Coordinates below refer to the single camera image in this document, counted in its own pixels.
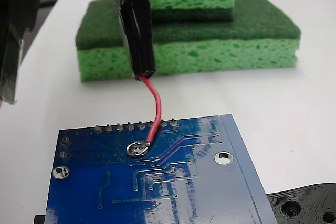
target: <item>stacked sponges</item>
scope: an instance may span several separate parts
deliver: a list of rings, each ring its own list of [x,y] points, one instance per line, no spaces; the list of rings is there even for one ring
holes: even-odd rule
[[[158,75],[296,63],[300,30],[267,0],[150,1]],[[82,81],[131,77],[113,0],[90,3],[76,44]]]

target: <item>screw hole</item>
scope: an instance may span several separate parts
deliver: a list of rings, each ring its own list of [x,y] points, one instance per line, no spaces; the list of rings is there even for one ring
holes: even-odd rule
[[[55,179],[64,179],[67,178],[70,174],[70,170],[66,166],[58,166],[52,170],[52,175]]]
[[[218,152],[215,161],[220,165],[229,165],[233,162],[233,155],[230,152]]]
[[[335,214],[334,213],[332,213],[332,212],[326,212],[324,215],[323,215],[323,221],[325,222],[325,223],[328,223],[328,224],[330,224],[330,223],[334,223],[335,222],[335,220],[336,220],[336,216],[335,216]]]
[[[301,205],[293,200],[290,200],[281,206],[282,213],[289,218],[294,218],[295,216],[299,215],[301,210]]]

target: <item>metal pin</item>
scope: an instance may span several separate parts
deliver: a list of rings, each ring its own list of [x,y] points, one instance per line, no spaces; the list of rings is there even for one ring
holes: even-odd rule
[[[99,127],[98,125],[96,125],[96,126],[94,127],[94,132],[95,132],[95,133],[101,133],[101,132],[102,132],[101,127]]]
[[[172,120],[169,122],[171,126],[178,126],[178,121],[175,120],[175,118],[172,118]]]
[[[62,139],[62,142],[67,144],[67,143],[70,142],[70,138],[68,138],[68,137],[64,137],[64,138]]]
[[[117,131],[122,131],[124,127],[120,125],[120,123],[117,123]]]
[[[162,119],[161,120],[161,123],[160,123],[160,126],[161,127],[166,127],[168,124]]]
[[[146,125],[144,123],[142,123],[141,121],[139,121],[138,128],[142,130],[142,129],[146,128]]]
[[[66,152],[61,152],[60,154],[59,154],[59,157],[60,158],[66,158],[68,156],[68,153],[66,153]]]
[[[133,130],[134,130],[134,125],[131,124],[131,122],[128,122],[128,124],[127,124],[127,129],[128,129],[129,131],[133,131]]]
[[[113,128],[109,124],[107,124],[105,130],[107,132],[111,132],[113,130]]]

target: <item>white surface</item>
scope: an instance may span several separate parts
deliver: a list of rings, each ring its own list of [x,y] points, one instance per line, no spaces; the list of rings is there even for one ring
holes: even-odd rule
[[[154,117],[140,82],[80,82],[75,35],[89,1],[57,2],[21,67],[17,104],[0,110],[2,223],[44,214],[59,129]],[[302,30],[297,67],[154,77],[163,118],[232,113],[266,193],[336,183],[336,0],[270,1]]]

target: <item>red wire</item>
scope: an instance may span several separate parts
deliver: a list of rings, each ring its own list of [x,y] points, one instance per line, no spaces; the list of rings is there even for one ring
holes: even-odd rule
[[[139,79],[141,81],[143,81],[143,83],[146,84],[146,86],[152,92],[152,94],[153,94],[153,96],[155,98],[155,102],[156,102],[155,121],[152,124],[152,127],[149,130],[149,133],[148,133],[148,136],[147,136],[147,142],[151,144],[151,143],[153,143],[155,133],[156,133],[156,131],[158,130],[158,128],[160,126],[160,120],[161,120],[161,114],[162,114],[162,111],[161,111],[161,98],[160,98],[159,93],[157,92],[157,90],[153,86],[153,84],[151,84],[151,82],[143,74],[138,75],[138,77],[139,77]]]

